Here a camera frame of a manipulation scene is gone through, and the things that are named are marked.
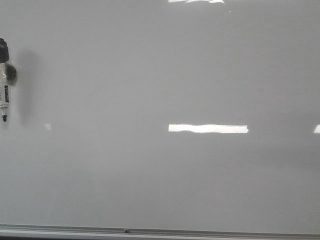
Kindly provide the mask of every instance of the white surface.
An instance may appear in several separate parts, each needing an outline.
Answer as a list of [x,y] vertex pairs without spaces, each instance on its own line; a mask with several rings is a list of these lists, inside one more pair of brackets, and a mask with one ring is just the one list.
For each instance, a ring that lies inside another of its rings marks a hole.
[[318,234],[319,21],[318,1],[1,0],[0,223]]

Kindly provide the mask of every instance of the marker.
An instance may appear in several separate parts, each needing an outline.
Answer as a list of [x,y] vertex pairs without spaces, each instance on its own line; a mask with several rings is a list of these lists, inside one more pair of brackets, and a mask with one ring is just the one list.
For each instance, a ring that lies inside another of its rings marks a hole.
[[7,121],[9,108],[9,84],[7,78],[7,61],[9,50],[5,40],[0,38],[0,109],[4,122]]

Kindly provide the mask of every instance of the whiteboard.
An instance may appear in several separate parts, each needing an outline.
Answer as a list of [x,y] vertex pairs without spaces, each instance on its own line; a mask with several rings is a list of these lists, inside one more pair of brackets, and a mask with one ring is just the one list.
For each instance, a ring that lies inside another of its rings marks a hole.
[[318,234],[319,3],[225,2],[1,0],[0,224]]

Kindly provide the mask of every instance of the metal ledge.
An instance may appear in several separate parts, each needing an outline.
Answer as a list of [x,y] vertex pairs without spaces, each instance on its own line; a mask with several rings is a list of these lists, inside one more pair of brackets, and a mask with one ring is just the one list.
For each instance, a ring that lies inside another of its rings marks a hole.
[[0,237],[79,240],[320,240],[320,235],[0,224]]

